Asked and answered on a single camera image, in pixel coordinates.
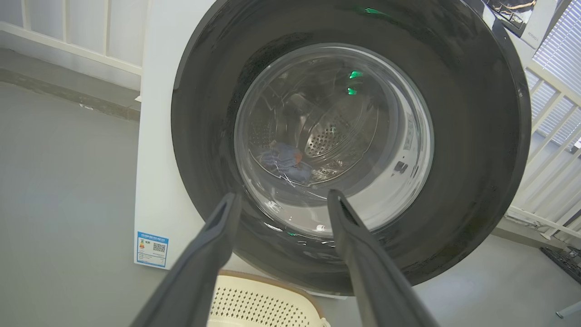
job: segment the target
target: gray floor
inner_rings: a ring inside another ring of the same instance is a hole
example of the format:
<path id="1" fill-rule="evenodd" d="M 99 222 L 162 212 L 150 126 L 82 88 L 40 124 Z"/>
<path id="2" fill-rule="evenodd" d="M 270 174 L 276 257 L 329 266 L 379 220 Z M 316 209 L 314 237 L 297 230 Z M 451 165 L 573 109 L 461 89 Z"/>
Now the gray floor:
<path id="1" fill-rule="evenodd" d="M 0 84 L 0 325 L 127 326 L 164 271 L 132 263 L 138 125 Z M 580 326 L 581 286 L 490 236 L 415 287 L 441 326 Z M 355 300 L 320 299 L 333 327 Z"/>

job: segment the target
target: transparent glass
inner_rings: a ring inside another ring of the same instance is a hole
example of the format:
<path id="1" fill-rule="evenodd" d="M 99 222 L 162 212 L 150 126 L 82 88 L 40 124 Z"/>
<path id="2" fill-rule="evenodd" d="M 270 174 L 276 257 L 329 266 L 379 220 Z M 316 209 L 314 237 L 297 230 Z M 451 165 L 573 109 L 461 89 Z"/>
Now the transparent glass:
<path id="1" fill-rule="evenodd" d="M 292 51 L 245 94 L 235 155 L 250 195 L 271 219 L 330 236 L 329 189 L 342 191 L 369 229 L 400 215 L 424 185 L 431 121 L 393 63 L 346 44 Z"/>

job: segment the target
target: qr code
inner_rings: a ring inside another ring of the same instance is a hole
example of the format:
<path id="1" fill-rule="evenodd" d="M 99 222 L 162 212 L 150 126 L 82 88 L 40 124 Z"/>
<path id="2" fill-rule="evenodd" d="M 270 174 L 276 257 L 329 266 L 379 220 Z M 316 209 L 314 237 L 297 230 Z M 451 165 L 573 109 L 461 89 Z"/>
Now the qr code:
<path id="1" fill-rule="evenodd" d="M 166 245 L 165 244 L 159 244 L 159 243 L 153 243 L 153 250 L 154 251 L 159 251 L 159 252 L 166 252 Z"/>

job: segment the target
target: white railing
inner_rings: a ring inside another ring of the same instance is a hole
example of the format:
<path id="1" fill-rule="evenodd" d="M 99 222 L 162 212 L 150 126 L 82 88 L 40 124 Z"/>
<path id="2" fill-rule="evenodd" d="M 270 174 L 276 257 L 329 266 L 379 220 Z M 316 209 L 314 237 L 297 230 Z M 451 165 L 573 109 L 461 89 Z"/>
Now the white railing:
<path id="1" fill-rule="evenodd" d="M 581 125 L 561 145 L 551 142 L 569 118 L 579 110 L 581 97 L 535 61 L 531 61 L 527 69 L 539 78 L 530 89 L 531 98 L 544 84 L 555 90 L 533 119 L 533 136 L 561 101 L 568 99 L 573 105 L 539 144 L 531 145 L 525 175 L 507 214 L 516 218 L 524 216 L 548 226 L 549 230 L 542 233 L 547 239 L 558 231 L 581 239 L 581 218 L 570 222 L 581 210 L 581 150 L 568 150 L 571 143 L 581 138 Z"/>
<path id="2" fill-rule="evenodd" d="M 28 40 L 47 45 L 62 51 L 69 52 L 90 60 L 104 63 L 111 67 L 115 67 L 126 72 L 136 75 L 142 75 L 142 68 L 133 63 L 122 61 L 109 55 L 110 44 L 110 28 L 111 28 L 111 1 L 101 0 L 105 7 L 105 19 L 103 22 L 103 51 L 96 52 L 90 49 L 80 47 L 71 43 L 70 37 L 70 0 L 62 0 L 62 40 L 47 36 L 42 33 L 32 31 L 30 21 L 30 6 L 29 0 L 20 0 L 22 6 L 22 22 L 23 27 L 12 25 L 7 22 L 0 22 L 0 31 L 4 31 L 16 36 L 26 38 Z"/>

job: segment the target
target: blue and white sticker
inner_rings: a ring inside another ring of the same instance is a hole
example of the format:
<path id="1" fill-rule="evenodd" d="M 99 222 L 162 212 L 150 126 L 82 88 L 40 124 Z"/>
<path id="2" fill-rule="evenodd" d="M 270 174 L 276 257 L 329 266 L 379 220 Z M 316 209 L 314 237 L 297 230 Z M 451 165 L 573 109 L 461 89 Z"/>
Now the blue and white sticker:
<path id="1" fill-rule="evenodd" d="M 169 239 L 137 232 L 137 262 L 156 267 L 166 267 Z"/>

